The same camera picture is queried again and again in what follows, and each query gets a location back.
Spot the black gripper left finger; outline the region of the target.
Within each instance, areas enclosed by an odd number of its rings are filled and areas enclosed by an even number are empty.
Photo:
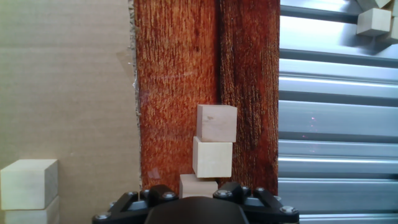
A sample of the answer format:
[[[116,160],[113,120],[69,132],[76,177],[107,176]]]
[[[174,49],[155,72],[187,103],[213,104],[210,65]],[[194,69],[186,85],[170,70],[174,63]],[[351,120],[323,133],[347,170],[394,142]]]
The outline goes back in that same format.
[[[154,207],[178,199],[178,195],[163,184],[140,192],[126,192],[108,211],[94,215],[92,224],[141,224]]]

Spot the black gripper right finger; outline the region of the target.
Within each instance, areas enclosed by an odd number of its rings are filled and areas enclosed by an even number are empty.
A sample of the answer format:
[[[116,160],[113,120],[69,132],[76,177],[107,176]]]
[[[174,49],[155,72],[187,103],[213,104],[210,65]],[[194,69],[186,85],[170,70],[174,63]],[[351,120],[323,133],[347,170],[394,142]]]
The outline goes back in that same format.
[[[249,223],[299,223],[299,211],[282,205],[278,196],[263,187],[251,190],[237,182],[227,182],[213,193],[213,198],[237,205]]]

